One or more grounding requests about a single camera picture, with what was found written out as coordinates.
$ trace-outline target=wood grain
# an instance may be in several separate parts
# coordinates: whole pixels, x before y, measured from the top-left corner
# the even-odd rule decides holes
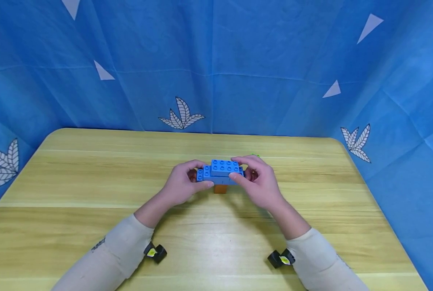
[[[253,152],[371,290],[427,290],[338,141],[94,129],[49,135],[0,201],[0,290],[50,290],[175,164]],[[303,290],[292,269],[269,266],[284,238],[237,186],[172,209],[153,241],[167,258],[145,260],[120,290]]]

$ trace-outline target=white triangle print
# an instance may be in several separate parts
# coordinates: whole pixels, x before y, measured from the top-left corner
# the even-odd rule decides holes
[[[81,0],[61,0],[73,19],[78,14],[79,2]]]
[[[341,89],[339,88],[338,80],[336,80],[333,85],[328,89],[328,91],[323,95],[323,98],[331,97],[334,95],[341,94]]]
[[[370,14],[367,19],[367,23],[364,26],[364,29],[362,30],[362,33],[360,34],[359,40],[357,43],[361,42],[372,30],[374,30],[378,25],[381,24],[384,20]]]
[[[99,73],[100,80],[114,80],[115,79],[98,62],[94,61],[94,63],[95,63],[95,68],[97,69],[97,72]]]

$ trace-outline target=forearm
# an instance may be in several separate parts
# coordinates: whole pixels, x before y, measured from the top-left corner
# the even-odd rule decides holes
[[[311,229],[305,219],[286,200],[274,203],[267,209],[287,240],[299,238]]]
[[[368,290],[323,235],[289,203],[277,203],[269,212],[287,240],[287,248],[296,260],[294,270],[307,290]]]
[[[315,229],[288,240],[299,279],[309,291],[367,291],[367,286]]]
[[[155,228],[163,215],[165,215],[172,206],[169,197],[160,191],[137,209],[137,211],[134,212],[134,216],[144,226]]]
[[[114,291],[142,261],[153,228],[169,209],[155,195],[122,220],[61,277],[52,291]]]

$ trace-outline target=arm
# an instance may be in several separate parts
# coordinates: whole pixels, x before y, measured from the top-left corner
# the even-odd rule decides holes
[[[270,212],[280,226],[287,248],[296,260],[294,270],[307,290],[369,290],[327,240],[283,198],[269,165],[255,155],[232,160],[248,165],[245,178],[236,173],[229,177],[244,188],[255,205]]]
[[[163,189],[107,233],[52,291],[115,291],[139,266],[162,216],[196,192],[213,186],[210,181],[195,183],[195,168],[203,166],[198,160],[175,166]]]

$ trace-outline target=left hand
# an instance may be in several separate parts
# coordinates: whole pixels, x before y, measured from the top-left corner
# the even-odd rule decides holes
[[[195,193],[211,188],[213,186],[212,181],[195,181],[197,174],[195,169],[201,169],[205,165],[201,160],[190,160],[176,165],[159,195],[163,196],[173,207],[183,204]]]

